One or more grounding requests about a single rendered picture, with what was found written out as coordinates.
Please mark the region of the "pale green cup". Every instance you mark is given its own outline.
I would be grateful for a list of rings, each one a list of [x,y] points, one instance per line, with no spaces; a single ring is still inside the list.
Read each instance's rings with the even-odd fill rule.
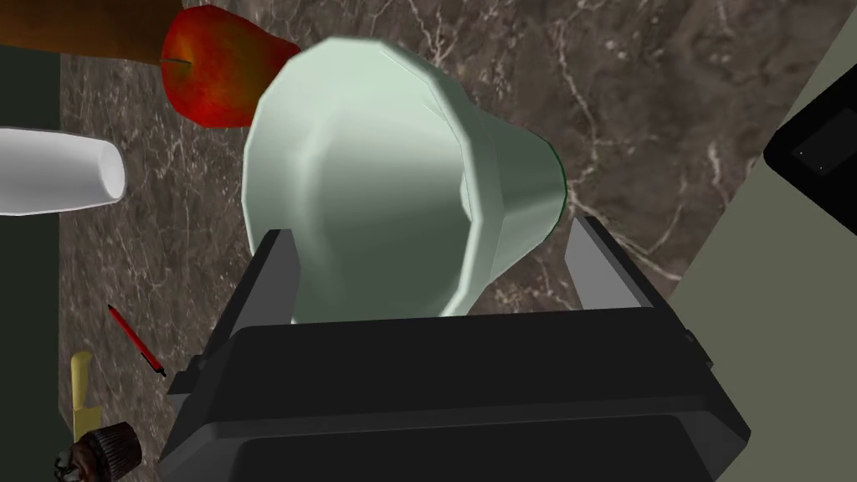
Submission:
[[[244,145],[248,240],[289,229],[295,323],[465,315],[554,230],[567,202],[551,144],[380,39],[290,59]]]

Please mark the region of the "white cylinder cup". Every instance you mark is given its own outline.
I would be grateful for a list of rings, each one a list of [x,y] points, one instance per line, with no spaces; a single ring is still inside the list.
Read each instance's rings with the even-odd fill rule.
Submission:
[[[116,203],[126,166],[108,141],[0,128],[0,215],[60,213]]]

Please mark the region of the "red apple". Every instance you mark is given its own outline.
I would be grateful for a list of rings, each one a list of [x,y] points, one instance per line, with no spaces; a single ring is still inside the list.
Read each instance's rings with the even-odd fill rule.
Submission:
[[[174,110],[201,127],[250,126],[261,95],[300,47],[213,5],[182,10],[162,45]]]

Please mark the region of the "red pen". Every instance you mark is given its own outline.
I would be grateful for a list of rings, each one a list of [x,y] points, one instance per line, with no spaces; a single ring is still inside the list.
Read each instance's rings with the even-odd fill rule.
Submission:
[[[119,325],[121,330],[126,334],[126,336],[131,340],[136,349],[141,353],[141,355],[146,360],[146,364],[158,375],[166,378],[167,374],[164,366],[157,360],[157,358],[151,353],[147,345],[142,341],[142,339],[136,334],[133,330],[132,326],[127,322],[126,318],[122,316],[122,314],[113,306],[108,305],[108,311],[111,316],[115,320],[115,322]]]

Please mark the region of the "brown wooden block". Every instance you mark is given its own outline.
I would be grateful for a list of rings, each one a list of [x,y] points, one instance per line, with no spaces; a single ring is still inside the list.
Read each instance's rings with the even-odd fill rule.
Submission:
[[[0,44],[157,65],[182,0],[0,0]]]

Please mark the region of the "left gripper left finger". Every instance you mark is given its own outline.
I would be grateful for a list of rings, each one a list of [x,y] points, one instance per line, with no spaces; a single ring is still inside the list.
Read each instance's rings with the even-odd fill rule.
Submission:
[[[300,263],[292,232],[272,229],[263,237],[203,350],[211,357],[231,336],[249,326],[292,322]]]

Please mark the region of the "black flat device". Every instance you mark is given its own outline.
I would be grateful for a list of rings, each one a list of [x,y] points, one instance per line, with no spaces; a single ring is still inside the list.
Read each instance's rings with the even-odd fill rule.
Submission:
[[[857,64],[780,126],[763,157],[857,235]]]

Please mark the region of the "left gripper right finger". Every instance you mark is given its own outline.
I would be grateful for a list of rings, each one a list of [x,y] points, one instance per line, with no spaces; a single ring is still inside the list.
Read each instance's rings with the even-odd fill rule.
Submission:
[[[576,216],[565,263],[584,310],[670,307],[594,216]]]

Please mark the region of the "yellow knife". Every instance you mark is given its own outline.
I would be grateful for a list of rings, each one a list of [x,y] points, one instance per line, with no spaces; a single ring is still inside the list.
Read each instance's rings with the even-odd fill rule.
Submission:
[[[77,351],[70,360],[73,438],[78,442],[86,433],[101,427],[102,407],[87,407],[89,366],[92,353]]]

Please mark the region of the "chocolate cupcake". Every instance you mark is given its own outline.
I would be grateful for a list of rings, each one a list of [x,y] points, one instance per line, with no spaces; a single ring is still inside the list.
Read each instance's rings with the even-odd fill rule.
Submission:
[[[135,429],[120,422],[85,433],[54,462],[57,482],[118,482],[136,469],[142,451]]]

